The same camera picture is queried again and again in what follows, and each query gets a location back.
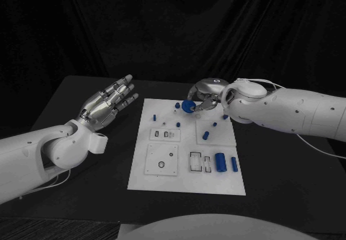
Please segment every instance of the robotic hand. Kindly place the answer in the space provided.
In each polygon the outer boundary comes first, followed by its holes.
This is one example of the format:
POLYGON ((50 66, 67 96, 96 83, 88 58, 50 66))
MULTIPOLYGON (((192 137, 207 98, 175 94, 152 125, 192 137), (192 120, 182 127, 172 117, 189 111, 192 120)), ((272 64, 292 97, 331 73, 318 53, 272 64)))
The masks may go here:
POLYGON ((256 123, 284 133, 326 137, 346 142, 346 98, 313 91, 282 88, 273 92, 256 82, 238 78, 231 84, 220 78, 202 79, 192 87, 204 103, 191 110, 211 110, 223 104, 224 114, 240 123, 256 123))
POLYGON ((80 114, 65 125, 0 140, 0 204, 22 196, 77 167, 88 152, 103 154, 109 138, 96 133, 139 98, 124 99, 135 85, 127 75, 86 101, 80 114), (44 168, 42 152, 55 166, 44 168))

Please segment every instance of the white round object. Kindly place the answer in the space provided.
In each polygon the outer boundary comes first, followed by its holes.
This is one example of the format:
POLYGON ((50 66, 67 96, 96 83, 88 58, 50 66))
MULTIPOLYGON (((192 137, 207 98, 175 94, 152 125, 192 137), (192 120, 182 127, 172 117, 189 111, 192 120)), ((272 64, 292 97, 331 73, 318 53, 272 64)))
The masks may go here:
POLYGON ((140 227, 119 240, 316 240, 269 221, 228 214, 179 216, 140 227))

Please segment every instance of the table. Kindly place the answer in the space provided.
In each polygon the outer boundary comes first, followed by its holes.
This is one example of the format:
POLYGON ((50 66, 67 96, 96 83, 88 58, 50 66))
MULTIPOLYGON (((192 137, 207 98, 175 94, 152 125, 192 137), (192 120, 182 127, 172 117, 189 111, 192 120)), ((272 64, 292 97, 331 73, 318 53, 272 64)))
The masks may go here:
MULTIPOLYGON (((68 76, 32 130, 65 124, 90 96, 116 80, 68 76)), ((0 216, 84 219, 149 224, 194 214, 253 217, 302 232, 346 233, 346 173, 339 159, 295 134, 234 123, 247 196, 127 190, 145 98, 184 100, 192 84, 133 80, 139 99, 99 132, 106 153, 88 154, 70 180, 0 205, 0 216)), ((334 153, 328 140, 303 136, 334 153)))

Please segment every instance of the silver robotic hand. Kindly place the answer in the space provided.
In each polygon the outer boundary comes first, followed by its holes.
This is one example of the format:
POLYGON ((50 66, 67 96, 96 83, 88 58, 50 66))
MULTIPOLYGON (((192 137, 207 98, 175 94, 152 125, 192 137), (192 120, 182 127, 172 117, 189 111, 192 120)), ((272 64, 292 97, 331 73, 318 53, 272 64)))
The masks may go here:
POLYGON ((227 82, 224 79, 214 77, 202 79, 189 90, 188 100, 191 101, 194 99, 194 95, 197 94, 204 103, 195 107, 191 107, 191 110, 195 112, 212 110, 223 100, 223 91, 228 85, 230 82, 227 82))
POLYGON ((123 77, 86 101, 75 120, 87 126, 93 132, 110 125, 119 112, 137 99, 137 93, 126 99, 127 94, 135 89, 135 85, 130 84, 132 79, 132 75, 123 77))

